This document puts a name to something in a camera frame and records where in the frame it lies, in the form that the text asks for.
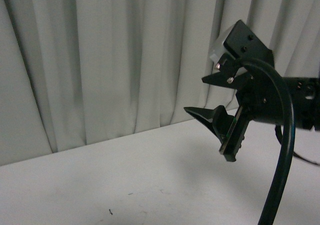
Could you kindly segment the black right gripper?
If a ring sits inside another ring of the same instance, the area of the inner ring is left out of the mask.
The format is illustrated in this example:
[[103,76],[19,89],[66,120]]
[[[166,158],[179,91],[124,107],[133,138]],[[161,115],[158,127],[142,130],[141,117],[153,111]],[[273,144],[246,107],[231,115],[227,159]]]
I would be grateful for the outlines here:
[[237,89],[236,98],[239,108],[235,115],[228,114],[223,105],[215,109],[183,108],[219,139],[219,152],[228,162],[236,161],[250,121],[274,125],[284,125],[288,120],[294,122],[293,103],[282,79],[273,82],[268,77],[249,78]]

